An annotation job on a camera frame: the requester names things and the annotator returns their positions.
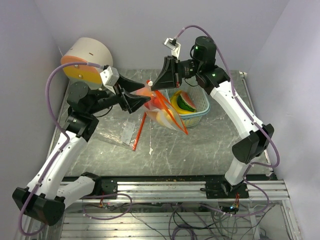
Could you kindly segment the clear orange-zip top bag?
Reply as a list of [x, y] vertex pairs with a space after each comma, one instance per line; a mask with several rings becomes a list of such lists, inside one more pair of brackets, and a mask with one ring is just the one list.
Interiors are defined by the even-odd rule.
[[150, 100], [143, 104], [142, 109], [154, 122], [168, 129], [188, 134], [187, 128], [176, 109], [159, 90], [151, 90], [149, 80], [144, 84], [143, 88], [133, 93], [139, 96], [150, 97]]

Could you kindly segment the yellow toy mango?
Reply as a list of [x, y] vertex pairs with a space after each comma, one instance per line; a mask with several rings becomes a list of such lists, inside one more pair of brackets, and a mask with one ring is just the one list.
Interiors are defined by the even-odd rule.
[[175, 127], [175, 118], [173, 112], [165, 109], [161, 109], [160, 111], [160, 125], [166, 128], [173, 129]]

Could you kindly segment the orange toy peach with leaf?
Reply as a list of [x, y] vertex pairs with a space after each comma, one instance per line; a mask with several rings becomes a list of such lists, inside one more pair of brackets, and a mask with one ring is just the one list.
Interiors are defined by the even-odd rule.
[[146, 87], [138, 89], [135, 94], [139, 95], [139, 96], [150, 97], [150, 98], [152, 98], [154, 96], [153, 92], [150, 89], [146, 88]]

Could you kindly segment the red toy wax apple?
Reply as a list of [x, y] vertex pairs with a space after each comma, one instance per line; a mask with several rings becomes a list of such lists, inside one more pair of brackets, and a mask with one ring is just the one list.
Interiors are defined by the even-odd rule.
[[161, 99], [157, 96], [153, 96], [149, 101], [149, 105], [151, 108], [163, 109], [164, 105], [161, 102]]

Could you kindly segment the pink toy peach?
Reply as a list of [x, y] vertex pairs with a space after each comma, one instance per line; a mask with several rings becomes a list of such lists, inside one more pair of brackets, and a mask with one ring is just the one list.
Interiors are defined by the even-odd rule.
[[147, 111], [146, 114], [155, 122], [158, 124], [160, 123], [160, 111], [155, 110], [155, 111]]

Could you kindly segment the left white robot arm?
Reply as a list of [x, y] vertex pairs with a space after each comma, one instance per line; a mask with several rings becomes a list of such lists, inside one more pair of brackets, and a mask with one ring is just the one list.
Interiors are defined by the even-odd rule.
[[41, 223], [53, 226], [63, 216], [67, 207], [81, 198], [96, 199], [103, 193], [102, 178], [85, 172], [61, 187], [60, 184], [72, 161], [88, 143], [99, 119], [95, 113], [120, 105], [130, 114], [150, 100], [145, 95], [135, 95], [145, 85], [120, 77], [113, 90], [90, 89], [77, 81], [68, 89], [68, 117], [60, 128], [60, 137], [46, 162], [25, 188], [14, 190], [12, 198], [22, 213]]

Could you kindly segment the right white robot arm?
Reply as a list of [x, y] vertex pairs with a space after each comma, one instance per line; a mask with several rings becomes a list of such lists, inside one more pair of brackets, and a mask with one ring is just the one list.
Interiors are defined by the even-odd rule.
[[232, 146], [233, 160], [216, 189], [226, 198], [233, 197], [244, 182], [252, 160], [260, 156], [271, 142], [274, 127], [264, 124], [247, 107], [236, 92], [233, 80], [216, 65], [217, 46], [208, 36], [195, 39], [190, 59], [179, 60], [181, 45], [176, 38], [167, 38], [164, 45], [171, 54], [164, 58], [163, 68], [150, 85], [153, 91], [178, 88], [183, 79], [195, 77], [198, 85], [225, 111], [241, 138]]

